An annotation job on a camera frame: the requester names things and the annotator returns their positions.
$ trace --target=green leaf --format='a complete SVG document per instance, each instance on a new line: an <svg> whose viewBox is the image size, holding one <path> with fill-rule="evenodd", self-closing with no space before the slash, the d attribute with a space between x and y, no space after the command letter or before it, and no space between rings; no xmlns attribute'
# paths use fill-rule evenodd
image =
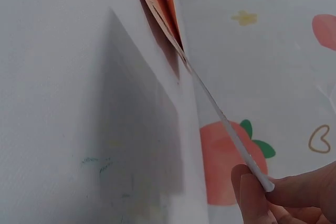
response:
<svg viewBox="0 0 336 224"><path fill-rule="evenodd" d="M241 127L246 131L247 135L252 138L252 124L249 120L245 119L240 123Z"/></svg>
<svg viewBox="0 0 336 224"><path fill-rule="evenodd" d="M275 156L275 150L268 143L265 143L260 140L252 140L252 141L259 146L265 158L270 158L270 157Z"/></svg>

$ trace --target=yellow star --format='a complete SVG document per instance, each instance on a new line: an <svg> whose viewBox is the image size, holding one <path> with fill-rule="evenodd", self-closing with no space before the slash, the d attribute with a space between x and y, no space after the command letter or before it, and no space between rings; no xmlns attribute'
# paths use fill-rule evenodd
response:
<svg viewBox="0 0 336 224"><path fill-rule="evenodd" d="M231 19L237 20L241 26L248 26L257 22L257 14L255 13L247 13L244 10L240 10L238 14L237 16L232 16Z"/></svg>

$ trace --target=white surface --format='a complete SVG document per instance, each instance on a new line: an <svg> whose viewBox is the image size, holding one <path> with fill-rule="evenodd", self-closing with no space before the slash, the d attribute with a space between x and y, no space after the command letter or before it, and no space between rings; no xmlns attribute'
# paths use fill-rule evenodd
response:
<svg viewBox="0 0 336 224"><path fill-rule="evenodd" d="M311 26L315 15L336 15L334 0L180 2L191 61L219 107L231 121L250 119L254 137L277 152L267 159L269 175L303 173L334 161L336 52L318 43ZM257 14L258 22L239 26L231 17L240 10ZM218 121L201 87L196 97L200 126ZM310 135L323 124L330 126L328 154L308 148ZM315 145L325 149L321 134ZM241 222L236 205L210 206L209 217L213 224Z"/></svg>
<svg viewBox="0 0 336 224"><path fill-rule="evenodd" d="M0 5L0 222L207 223L192 79L140 1Z"/></svg>

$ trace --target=finger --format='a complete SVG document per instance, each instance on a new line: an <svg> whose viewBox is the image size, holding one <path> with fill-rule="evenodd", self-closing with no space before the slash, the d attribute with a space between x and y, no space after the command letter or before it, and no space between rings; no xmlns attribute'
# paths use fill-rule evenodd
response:
<svg viewBox="0 0 336 224"><path fill-rule="evenodd" d="M306 208L285 208L294 218L302 220L307 224L316 224L322 215L322 211L317 207Z"/></svg>
<svg viewBox="0 0 336 224"><path fill-rule="evenodd" d="M267 198L285 207L321 207L328 199L326 191L335 187L336 162L313 172L282 179L272 179L275 189Z"/></svg>
<svg viewBox="0 0 336 224"><path fill-rule="evenodd" d="M244 224L272 224L275 219L269 214L265 192L252 174L243 174L240 179L239 206Z"/></svg>
<svg viewBox="0 0 336 224"><path fill-rule="evenodd" d="M240 178L243 174L251 173L247 165L236 165L231 171L231 183L235 192L236 200L240 202Z"/></svg>
<svg viewBox="0 0 336 224"><path fill-rule="evenodd" d="M284 207L269 204L269 209L272 211L278 224L306 224L306 222L294 218Z"/></svg>

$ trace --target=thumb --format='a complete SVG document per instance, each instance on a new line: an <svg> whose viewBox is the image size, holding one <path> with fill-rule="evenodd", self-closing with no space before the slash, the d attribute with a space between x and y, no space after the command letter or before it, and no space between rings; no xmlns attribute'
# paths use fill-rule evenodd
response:
<svg viewBox="0 0 336 224"><path fill-rule="evenodd" d="M265 192L258 179L252 174L243 174L240 179L239 207L245 224L274 223Z"/></svg>
<svg viewBox="0 0 336 224"><path fill-rule="evenodd" d="M271 203L292 208L319 207L326 217L336 218L336 213L331 212L336 205L336 162L272 182L274 191L267 194Z"/></svg>

